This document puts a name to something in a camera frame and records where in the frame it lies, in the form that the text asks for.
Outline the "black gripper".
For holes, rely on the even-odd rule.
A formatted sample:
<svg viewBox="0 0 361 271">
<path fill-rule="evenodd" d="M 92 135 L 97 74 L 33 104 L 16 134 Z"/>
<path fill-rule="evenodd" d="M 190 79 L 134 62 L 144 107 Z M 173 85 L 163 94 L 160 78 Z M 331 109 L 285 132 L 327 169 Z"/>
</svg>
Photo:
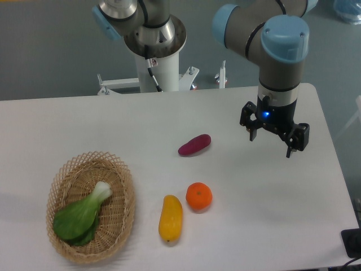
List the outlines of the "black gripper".
<svg viewBox="0 0 361 271">
<path fill-rule="evenodd" d="M 256 138 L 257 130 L 260 128 L 282 134 L 281 138 L 287 145 L 286 157 L 290 158 L 293 152 L 306 148 L 310 134 L 309 124 L 295 124 L 293 121 L 296 104 L 297 100 L 286 106 L 268 105 L 264 109 L 259 98 L 256 105 L 248 101 L 241 110 L 240 125 L 248 131 L 250 141 Z"/>
</svg>

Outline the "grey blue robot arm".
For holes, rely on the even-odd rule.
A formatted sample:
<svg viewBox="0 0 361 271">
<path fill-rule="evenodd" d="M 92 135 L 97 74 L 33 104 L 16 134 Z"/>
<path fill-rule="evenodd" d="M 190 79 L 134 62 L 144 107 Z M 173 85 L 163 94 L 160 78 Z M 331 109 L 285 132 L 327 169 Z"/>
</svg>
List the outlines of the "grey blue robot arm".
<svg viewBox="0 0 361 271">
<path fill-rule="evenodd" d="M 309 125 L 293 118 L 309 50 L 303 16 L 315 6 L 315 1 L 227 4 L 212 20 L 214 38 L 259 68 L 257 101 L 241 110 L 241 126 L 250 139 L 261 128 L 278 135 L 289 154 L 303 151 L 309 141 Z M 180 90 L 179 52 L 187 33 L 170 13 L 169 1 L 100 1 L 92 13 L 109 39 L 123 38 L 134 54 L 142 92 Z"/>
</svg>

